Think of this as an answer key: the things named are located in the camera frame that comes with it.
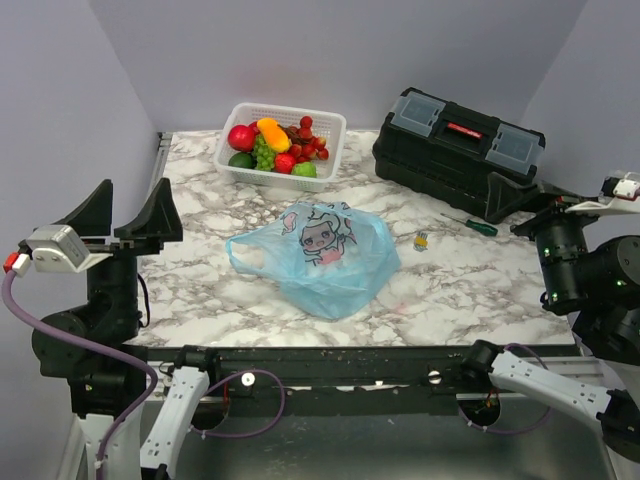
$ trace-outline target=white marble surface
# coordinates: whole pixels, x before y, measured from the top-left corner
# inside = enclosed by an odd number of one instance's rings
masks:
[[[338,181],[320,194],[230,183],[212,163],[218,134],[174,135],[165,176],[184,224],[184,242],[146,257],[149,346],[383,346],[573,343],[565,318],[544,312],[534,245],[509,234],[517,214],[485,238],[440,215],[465,212],[375,175],[374,132],[349,132]],[[272,222],[297,200],[344,201],[384,218],[401,269],[357,314],[329,322],[287,303],[269,280],[237,274],[227,238]],[[413,249],[416,232],[429,248]]]

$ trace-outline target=screwdriver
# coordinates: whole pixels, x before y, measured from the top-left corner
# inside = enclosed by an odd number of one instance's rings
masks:
[[[470,228],[471,230],[475,230],[478,233],[481,233],[485,237],[495,237],[498,234],[498,229],[492,227],[491,225],[487,225],[486,223],[474,222],[473,220],[460,220],[459,218],[450,217],[446,213],[441,213],[443,217],[447,217],[451,220],[455,220],[456,222],[462,223],[465,227]]]

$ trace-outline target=toolbox lid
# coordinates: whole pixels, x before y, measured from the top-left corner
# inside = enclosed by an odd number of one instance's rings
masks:
[[[500,124],[486,160],[527,175],[529,168],[537,165],[540,154],[544,151],[539,142],[540,137],[532,133]]]
[[[398,98],[391,123],[418,135],[428,137],[446,103],[424,94],[409,92]]]

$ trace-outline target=fruit basket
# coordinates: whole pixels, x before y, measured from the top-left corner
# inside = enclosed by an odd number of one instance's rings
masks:
[[[310,128],[314,138],[324,137],[326,139],[325,148],[328,152],[328,158],[326,160],[313,160],[316,167],[315,178],[229,166],[231,157],[238,153],[228,141],[229,133],[235,126],[250,125],[263,118],[272,118],[282,127],[288,127],[297,125],[303,117],[311,117],[313,119],[313,124]],[[233,178],[237,182],[321,192],[328,183],[335,180],[340,167],[346,128],[346,119],[337,113],[258,103],[241,103],[233,109],[227,119],[213,156],[213,162],[220,173]]]

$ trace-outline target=green screwdriver handle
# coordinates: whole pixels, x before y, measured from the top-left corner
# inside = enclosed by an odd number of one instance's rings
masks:
[[[469,227],[471,230],[475,230],[478,233],[481,233],[485,237],[495,237],[498,234],[498,229],[492,227],[491,225],[487,225],[486,223],[474,222],[473,220],[467,220],[464,222],[466,227]]]

